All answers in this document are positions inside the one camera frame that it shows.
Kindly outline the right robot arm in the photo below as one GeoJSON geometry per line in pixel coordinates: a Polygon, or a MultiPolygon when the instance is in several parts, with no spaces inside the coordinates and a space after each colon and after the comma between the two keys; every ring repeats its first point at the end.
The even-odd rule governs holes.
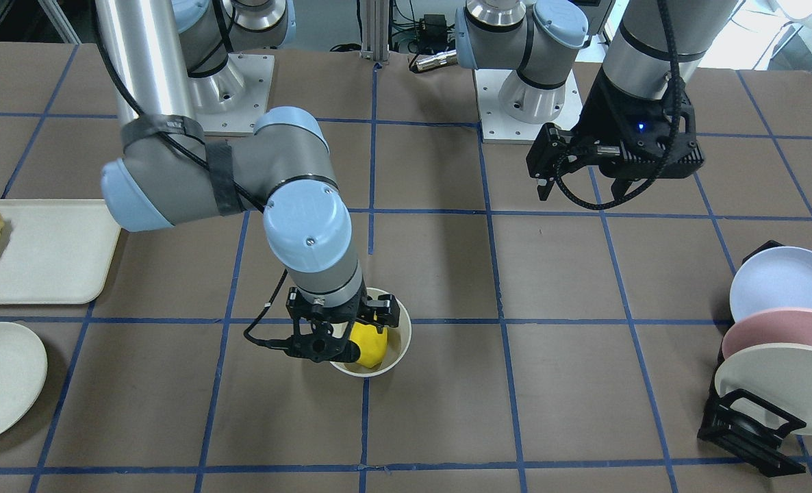
{"type": "Polygon", "coordinates": [[[96,1],[103,64],[119,93],[123,156],[103,166],[109,212],[131,233],[259,210],[294,287],[293,334],[257,346],[313,362],[381,365],[399,325],[393,294],[366,288],[330,147],[314,116],[266,110],[250,134],[209,141],[202,113],[249,106],[238,49],[294,30],[290,1],[96,1]]]}

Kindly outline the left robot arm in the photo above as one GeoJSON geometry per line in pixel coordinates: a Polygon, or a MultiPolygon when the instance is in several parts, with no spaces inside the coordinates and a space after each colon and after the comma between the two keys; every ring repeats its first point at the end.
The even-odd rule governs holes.
{"type": "Polygon", "coordinates": [[[627,203],[659,180],[691,177],[705,159],[687,82],[734,1],[631,1],[565,130],[554,122],[590,21],[570,1],[466,1],[454,40],[460,66],[507,70],[498,100],[540,130],[526,156],[540,201],[553,188],[587,210],[627,203]]]}

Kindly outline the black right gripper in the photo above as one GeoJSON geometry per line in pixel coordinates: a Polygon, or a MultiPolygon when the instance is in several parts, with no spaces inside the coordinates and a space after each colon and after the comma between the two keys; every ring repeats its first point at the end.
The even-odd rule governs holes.
{"type": "Polygon", "coordinates": [[[354,271],[337,290],[319,293],[297,283],[288,290],[286,308],[292,319],[288,356],[313,362],[358,361],[358,344],[349,339],[355,321],[383,331],[400,325],[401,307],[393,294],[373,299],[363,272],[354,271]]]}

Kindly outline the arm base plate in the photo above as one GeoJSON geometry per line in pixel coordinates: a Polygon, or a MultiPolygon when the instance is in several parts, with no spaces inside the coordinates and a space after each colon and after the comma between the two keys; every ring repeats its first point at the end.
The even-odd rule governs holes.
{"type": "Polygon", "coordinates": [[[195,119],[208,136],[249,136],[266,113],[275,57],[230,54],[216,74],[189,78],[195,119]]]}
{"type": "Polygon", "coordinates": [[[583,109],[573,72],[553,90],[531,87],[512,70],[475,70],[474,81],[484,143],[531,144],[544,123],[571,130],[583,109]]]}

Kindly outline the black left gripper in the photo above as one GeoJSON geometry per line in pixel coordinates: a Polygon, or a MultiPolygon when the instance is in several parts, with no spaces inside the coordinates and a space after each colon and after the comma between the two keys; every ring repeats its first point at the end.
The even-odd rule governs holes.
{"type": "Polygon", "coordinates": [[[538,199],[549,199],[565,174],[597,166],[613,179],[615,201],[630,201],[644,193],[653,179],[690,177],[705,162],[694,124],[694,107],[679,83],[679,124],[671,140],[675,93],[665,81],[660,100],[631,96],[600,71],[572,130],[554,123],[540,126],[526,156],[529,177],[537,180],[538,199]]]}

